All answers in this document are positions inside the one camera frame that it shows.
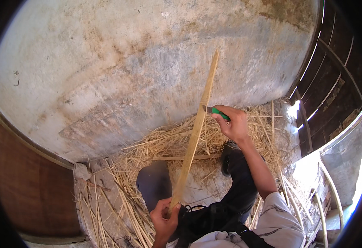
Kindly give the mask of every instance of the leg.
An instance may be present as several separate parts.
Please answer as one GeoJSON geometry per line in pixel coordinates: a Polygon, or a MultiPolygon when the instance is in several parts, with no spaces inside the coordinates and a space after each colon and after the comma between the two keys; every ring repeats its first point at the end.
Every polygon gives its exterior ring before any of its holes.
{"type": "Polygon", "coordinates": [[[244,224],[254,205],[258,191],[248,168],[247,161],[242,151],[234,149],[229,154],[228,172],[232,176],[232,186],[221,202],[242,212],[240,222],[244,224]]]}
{"type": "Polygon", "coordinates": [[[159,200],[169,198],[173,194],[165,161],[153,161],[150,166],[142,168],[138,173],[136,184],[149,212],[155,209],[159,200]]]}

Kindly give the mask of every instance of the person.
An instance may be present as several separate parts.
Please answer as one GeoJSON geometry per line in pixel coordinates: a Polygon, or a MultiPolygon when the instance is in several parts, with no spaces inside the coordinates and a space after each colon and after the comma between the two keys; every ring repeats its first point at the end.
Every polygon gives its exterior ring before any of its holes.
{"type": "Polygon", "coordinates": [[[219,114],[211,115],[231,140],[224,146],[220,162],[223,174],[232,177],[232,186],[220,202],[199,206],[203,207],[199,210],[178,203],[167,219],[172,196],[167,164],[154,161],[142,168],[136,184],[156,230],[153,247],[301,247],[302,228],[278,193],[265,160],[248,135],[246,114],[228,106],[215,108],[231,119],[227,122],[219,114]],[[264,204],[257,229],[250,231],[244,223],[257,193],[264,204]]]}

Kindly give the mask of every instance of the weathered plaster wall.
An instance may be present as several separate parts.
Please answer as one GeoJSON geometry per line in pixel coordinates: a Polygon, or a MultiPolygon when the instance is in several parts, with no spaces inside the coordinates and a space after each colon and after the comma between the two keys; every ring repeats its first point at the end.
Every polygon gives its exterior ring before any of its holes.
{"type": "Polygon", "coordinates": [[[70,161],[106,156],[211,104],[283,96],[318,16],[310,0],[27,1],[0,44],[0,110],[70,161]]]}

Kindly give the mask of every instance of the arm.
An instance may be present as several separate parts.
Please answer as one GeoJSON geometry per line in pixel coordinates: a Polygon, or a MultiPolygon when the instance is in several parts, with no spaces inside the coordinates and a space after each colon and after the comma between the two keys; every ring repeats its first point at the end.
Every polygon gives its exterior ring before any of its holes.
{"type": "Polygon", "coordinates": [[[155,209],[150,212],[156,231],[155,242],[152,248],[166,247],[167,241],[178,226],[178,213],[180,211],[181,204],[178,203],[175,205],[171,217],[166,219],[165,216],[169,210],[170,202],[171,197],[159,200],[155,209]]]}
{"type": "Polygon", "coordinates": [[[227,125],[227,122],[221,115],[215,113],[211,114],[211,116],[218,122],[221,132],[236,142],[236,144],[240,147],[244,157],[246,158],[258,193],[262,199],[265,200],[270,193],[277,192],[277,186],[269,168],[263,161],[261,155],[259,155],[250,136],[248,135],[246,114],[241,110],[228,106],[214,107],[229,116],[231,119],[227,125]]]}

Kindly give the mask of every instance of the hand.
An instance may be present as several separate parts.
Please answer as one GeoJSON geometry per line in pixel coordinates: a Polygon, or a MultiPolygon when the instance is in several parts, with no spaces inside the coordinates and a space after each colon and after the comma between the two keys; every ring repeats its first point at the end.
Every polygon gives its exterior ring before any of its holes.
{"type": "Polygon", "coordinates": [[[171,197],[159,200],[154,210],[150,212],[152,222],[156,230],[155,243],[153,247],[165,247],[170,236],[174,233],[178,226],[178,213],[181,204],[174,206],[171,217],[166,219],[165,216],[169,210],[171,197]]]}
{"type": "Polygon", "coordinates": [[[230,118],[230,122],[227,125],[227,121],[225,121],[221,115],[217,113],[211,114],[211,117],[213,117],[218,122],[219,126],[221,127],[221,132],[226,137],[233,140],[237,144],[240,144],[249,137],[246,113],[229,106],[214,107],[230,118]]]}

